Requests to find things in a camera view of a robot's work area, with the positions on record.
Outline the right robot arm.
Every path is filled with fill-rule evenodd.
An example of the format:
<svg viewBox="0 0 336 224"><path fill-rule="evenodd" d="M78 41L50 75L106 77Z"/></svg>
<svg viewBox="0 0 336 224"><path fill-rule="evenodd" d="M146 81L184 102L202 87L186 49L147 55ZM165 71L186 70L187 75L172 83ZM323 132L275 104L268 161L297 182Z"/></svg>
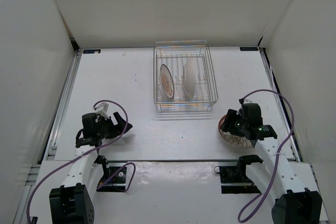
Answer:
<svg viewBox="0 0 336 224"><path fill-rule="evenodd" d="M251 181L260 191L261 202L271 205L273 223L319 223L322 198L310 190L282 154L283 144L271 125L265 125L257 103L229 109L218 124L233 144L250 143L256 151L241 156L229 179Z"/></svg>

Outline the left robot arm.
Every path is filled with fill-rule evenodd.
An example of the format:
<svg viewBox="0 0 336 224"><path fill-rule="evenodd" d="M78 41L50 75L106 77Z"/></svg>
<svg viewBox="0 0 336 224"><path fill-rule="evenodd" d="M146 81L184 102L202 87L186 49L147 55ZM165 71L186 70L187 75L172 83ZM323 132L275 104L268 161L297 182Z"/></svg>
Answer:
<svg viewBox="0 0 336 224"><path fill-rule="evenodd" d="M110 167L99 149L104 139L114 139L128 132L132 125L118 112L115 122L104 112L82 116L82 129L76 135L75 162L58 188L49 194L51 220L53 223L93 223L95 211L92 200L97 191L113 187L125 181L126 163L119 168Z"/></svg>

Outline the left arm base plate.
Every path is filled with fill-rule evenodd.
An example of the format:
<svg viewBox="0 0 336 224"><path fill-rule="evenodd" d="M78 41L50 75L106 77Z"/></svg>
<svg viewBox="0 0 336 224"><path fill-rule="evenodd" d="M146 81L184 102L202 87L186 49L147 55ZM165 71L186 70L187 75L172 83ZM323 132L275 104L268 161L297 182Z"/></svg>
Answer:
<svg viewBox="0 0 336 224"><path fill-rule="evenodd" d="M101 186L111 175L113 175L120 167L122 163L109 163L107 174L104 174L97 187ZM102 188L97 188L97 192L109 192L109 193L123 193L126 189L127 181L127 167L120 170L113 178L110 178L106 185Z"/></svg>

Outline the flower patterned plate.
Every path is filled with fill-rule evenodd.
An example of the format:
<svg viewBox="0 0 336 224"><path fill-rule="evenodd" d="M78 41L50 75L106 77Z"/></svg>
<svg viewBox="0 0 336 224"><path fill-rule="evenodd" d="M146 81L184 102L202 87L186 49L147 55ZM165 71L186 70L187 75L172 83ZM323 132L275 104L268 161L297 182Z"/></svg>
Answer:
<svg viewBox="0 0 336 224"><path fill-rule="evenodd" d="M245 137L235 136L228 132L223 132L221 130L221 126L224 123L225 119L226 119L226 115L224 115L218 123L218 131L222 139L226 143L232 146L235 146L235 147L252 148L252 143L249 140L247 140Z"/></svg>

